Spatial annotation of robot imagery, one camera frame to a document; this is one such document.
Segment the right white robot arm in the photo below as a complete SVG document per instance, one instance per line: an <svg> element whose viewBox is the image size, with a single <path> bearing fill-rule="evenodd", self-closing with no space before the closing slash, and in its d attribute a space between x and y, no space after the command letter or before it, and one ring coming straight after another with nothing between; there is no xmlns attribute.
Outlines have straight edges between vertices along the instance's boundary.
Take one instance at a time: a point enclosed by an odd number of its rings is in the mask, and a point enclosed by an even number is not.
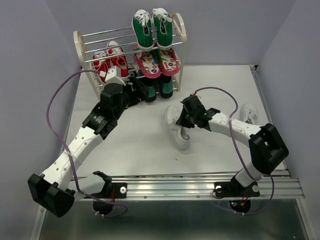
<svg viewBox="0 0 320 240"><path fill-rule="evenodd" d="M244 165L230 182L231 192L235 195L242 195L252 182L258 181L263 175L270 175L289 155L280 133L270 123L253 125L232 119L218 109L205 109L196 95L186 97L181 103L178 125L222 134L230 137L234 143L240 142L249 148L251 162Z"/></svg>

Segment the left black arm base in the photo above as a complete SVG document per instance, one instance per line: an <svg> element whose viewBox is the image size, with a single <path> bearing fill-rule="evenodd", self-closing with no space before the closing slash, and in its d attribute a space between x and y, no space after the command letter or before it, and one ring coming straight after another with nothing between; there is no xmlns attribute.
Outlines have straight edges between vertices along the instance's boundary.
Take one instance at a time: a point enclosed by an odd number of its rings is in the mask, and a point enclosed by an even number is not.
<svg viewBox="0 0 320 240"><path fill-rule="evenodd" d="M116 202L116 199L127 197L127 183L113 183L112 177L101 171L94 171L88 179L89 182L83 187L84 197L93 200L92 207L96 216L106 219L127 213L128 206Z"/></svg>

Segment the red canvas sneaker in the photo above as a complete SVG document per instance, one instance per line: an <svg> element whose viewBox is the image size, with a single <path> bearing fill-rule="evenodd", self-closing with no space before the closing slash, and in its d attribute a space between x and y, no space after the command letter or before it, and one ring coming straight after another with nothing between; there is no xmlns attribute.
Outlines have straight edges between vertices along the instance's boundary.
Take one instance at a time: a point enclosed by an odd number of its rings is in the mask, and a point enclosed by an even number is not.
<svg viewBox="0 0 320 240"><path fill-rule="evenodd" d="M125 53L123 48L120 47L119 44L114 40L110 40L106 47L107 47L108 57L116 55L116 57L109 59L110 64L112 66L119 67L121 72L121 77L126 78L129 75L129 67L128 67L126 56L123 55Z"/></svg>
<svg viewBox="0 0 320 240"><path fill-rule="evenodd" d="M105 50L95 51L92 55L92 59L95 60L93 65L96 71L99 71L100 80L105 84L106 83L106 75L109 70L110 61L109 59L102 59L106 58L107 52Z"/></svg>

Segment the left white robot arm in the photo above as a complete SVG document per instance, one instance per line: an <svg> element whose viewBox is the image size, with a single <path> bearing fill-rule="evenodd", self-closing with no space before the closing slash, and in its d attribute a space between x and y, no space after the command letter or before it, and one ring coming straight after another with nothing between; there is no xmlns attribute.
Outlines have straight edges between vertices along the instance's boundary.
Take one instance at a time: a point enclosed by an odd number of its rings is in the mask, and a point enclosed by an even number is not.
<svg viewBox="0 0 320 240"><path fill-rule="evenodd" d="M40 175L32 174L28 187L32 199L56 217L64 216L75 201L83 198L94 200L93 206L101 217L109 217L116 205L116 198L125 198L126 183L112 183L111 176L94 171L92 175L79 179L77 169L89 154L101 144L117 126L124 110L148 98L149 89L134 75L128 82L110 78L100 93L100 101L85 118L77 134L54 163Z"/></svg>

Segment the white fashion sneaker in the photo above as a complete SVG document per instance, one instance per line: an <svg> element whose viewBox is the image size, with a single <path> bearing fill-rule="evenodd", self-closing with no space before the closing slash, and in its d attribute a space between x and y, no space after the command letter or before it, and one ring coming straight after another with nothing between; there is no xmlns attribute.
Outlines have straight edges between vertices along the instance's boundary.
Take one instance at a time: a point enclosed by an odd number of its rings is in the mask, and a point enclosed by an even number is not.
<svg viewBox="0 0 320 240"><path fill-rule="evenodd" d="M252 103L245 103L240 110L240 120L242 122L255 125L257 123L257 109Z"/></svg>

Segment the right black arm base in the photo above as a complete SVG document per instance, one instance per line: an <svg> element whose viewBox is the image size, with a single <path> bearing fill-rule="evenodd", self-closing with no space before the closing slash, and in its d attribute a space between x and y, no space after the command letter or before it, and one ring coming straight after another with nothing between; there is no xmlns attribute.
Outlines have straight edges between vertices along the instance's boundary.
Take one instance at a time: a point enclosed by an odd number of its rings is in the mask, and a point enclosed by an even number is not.
<svg viewBox="0 0 320 240"><path fill-rule="evenodd" d="M228 181L215 182L211 195L218 200L230 198L229 205L231 210L245 215L248 214L251 209L252 204L250 198L257 198L261 194L256 181L243 187L236 181L236 178L233 177Z"/></svg>

